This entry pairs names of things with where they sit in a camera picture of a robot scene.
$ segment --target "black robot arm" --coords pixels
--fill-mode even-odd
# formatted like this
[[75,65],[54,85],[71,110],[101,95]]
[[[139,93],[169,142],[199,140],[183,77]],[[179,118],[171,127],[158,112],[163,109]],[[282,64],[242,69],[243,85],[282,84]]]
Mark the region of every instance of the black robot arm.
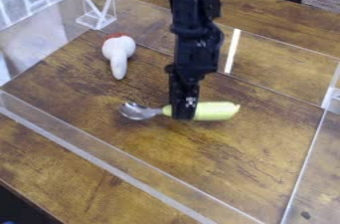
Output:
[[217,72],[223,33],[213,23],[221,16],[219,0],[170,0],[171,31],[177,35],[170,73],[173,118],[194,119],[199,81]]

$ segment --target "white toy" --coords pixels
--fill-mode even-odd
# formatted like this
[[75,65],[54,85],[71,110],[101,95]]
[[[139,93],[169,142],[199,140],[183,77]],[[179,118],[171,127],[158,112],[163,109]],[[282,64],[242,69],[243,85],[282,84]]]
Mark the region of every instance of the white toy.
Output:
[[126,77],[129,70],[129,58],[137,51],[137,42],[126,34],[114,34],[103,45],[103,54],[111,61],[113,73],[118,80]]

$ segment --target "green plastic object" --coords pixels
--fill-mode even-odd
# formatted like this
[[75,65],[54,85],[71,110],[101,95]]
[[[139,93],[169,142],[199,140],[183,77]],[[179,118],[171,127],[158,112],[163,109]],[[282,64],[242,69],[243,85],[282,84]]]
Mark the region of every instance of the green plastic object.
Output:
[[[231,102],[202,102],[197,106],[194,120],[227,120],[231,119],[239,112],[241,105]],[[163,108],[166,116],[171,116],[171,106]]]

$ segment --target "clear acrylic box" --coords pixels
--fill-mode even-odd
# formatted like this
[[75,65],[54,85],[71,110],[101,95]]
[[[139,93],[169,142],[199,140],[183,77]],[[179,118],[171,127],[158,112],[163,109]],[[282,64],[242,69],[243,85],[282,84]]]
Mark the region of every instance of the clear acrylic box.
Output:
[[[121,104],[169,103],[170,25],[169,9],[118,0],[118,21],[61,46],[2,88],[0,112],[201,223],[338,220],[340,192],[327,189],[339,177],[339,59],[219,25],[219,72],[202,82],[201,97],[242,104],[239,115],[135,122]],[[118,32],[139,44],[122,82],[102,55]]]

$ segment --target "spoon handle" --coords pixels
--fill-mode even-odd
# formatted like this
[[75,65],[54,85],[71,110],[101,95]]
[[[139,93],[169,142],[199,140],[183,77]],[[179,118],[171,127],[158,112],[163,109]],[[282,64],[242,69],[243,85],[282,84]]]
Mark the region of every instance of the spoon handle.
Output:
[[[239,112],[241,106],[231,102],[201,102],[197,106],[194,120],[227,120]],[[171,116],[171,106],[163,108],[163,114]]]

